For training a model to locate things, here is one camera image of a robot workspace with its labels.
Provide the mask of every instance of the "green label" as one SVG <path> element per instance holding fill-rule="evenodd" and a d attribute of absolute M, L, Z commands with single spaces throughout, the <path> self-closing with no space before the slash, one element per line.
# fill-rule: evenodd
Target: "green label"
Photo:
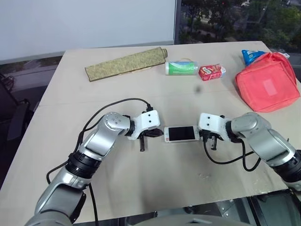
<path fill-rule="evenodd" d="M 169 62 L 168 74 L 195 74 L 197 67 L 194 62 Z"/>

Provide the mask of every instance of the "red bag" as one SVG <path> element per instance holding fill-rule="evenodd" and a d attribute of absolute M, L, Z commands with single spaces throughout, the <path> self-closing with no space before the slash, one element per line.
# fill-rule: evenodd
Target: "red bag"
<path fill-rule="evenodd" d="M 300 97 L 289 61 L 279 53 L 266 53 L 236 76 L 242 99 L 255 112 L 272 112 Z"/>

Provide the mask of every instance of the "phone screen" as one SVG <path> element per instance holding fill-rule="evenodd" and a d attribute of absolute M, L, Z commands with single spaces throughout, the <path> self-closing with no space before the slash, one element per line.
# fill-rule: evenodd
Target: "phone screen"
<path fill-rule="evenodd" d="M 169 140 L 194 140 L 193 126 L 168 128 Z"/>

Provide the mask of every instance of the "blue plastic object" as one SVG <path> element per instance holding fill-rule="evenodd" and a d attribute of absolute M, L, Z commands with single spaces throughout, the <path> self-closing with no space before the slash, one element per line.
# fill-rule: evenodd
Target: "blue plastic object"
<path fill-rule="evenodd" d="M 246 50 L 246 49 L 243 49 L 241 52 L 243 54 L 246 66 L 253 63 L 254 60 L 256 60 L 258 57 L 266 53 L 263 51 L 254 51 L 254 50 Z"/>

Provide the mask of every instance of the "beige table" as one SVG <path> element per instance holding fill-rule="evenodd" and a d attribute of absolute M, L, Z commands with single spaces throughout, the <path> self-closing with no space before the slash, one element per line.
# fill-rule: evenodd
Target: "beige table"
<path fill-rule="evenodd" d="M 233 84 L 244 68 L 241 49 L 265 50 L 259 41 L 166 46 L 168 60 L 190 58 L 200 65 L 221 63 L 222 79 L 203 82 L 198 76 L 165 76 L 163 65 L 104 80 L 89 82 L 84 67 L 151 47 L 78 49 L 66 51 L 27 129 L 0 191 L 0 219 L 6 226 L 23 225 L 47 187 L 45 174 L 67 159 L 78 132 L 102 106 L 127 97 L 140 97 L 158 110 L 162 126 L 196 125 L 201 112 L 240 116 L 251 109 Z M 121 103 L 107 111 L 136 116 L 145 109 L 138 101 Z M 301 147 L 301 100 L 284 109 L 261 114 L 273 128 Z M 241 146 L 218 144 L 212 152 L 225 161 L 241 155 Z M 248 156 L 253 165 L 257 157 Z M 286 186 L 260 163 L 245 172 L 242 162 L 215 165 L 201 143 L 166 144 L 148 138 L 147 151 L 139 141 L 120 137 L 92 182 L 99 219 L 118 218 L 154 210 L 178 208 L 268 193 Z M 90 195 L 78 222 L 93 221 Z"/>

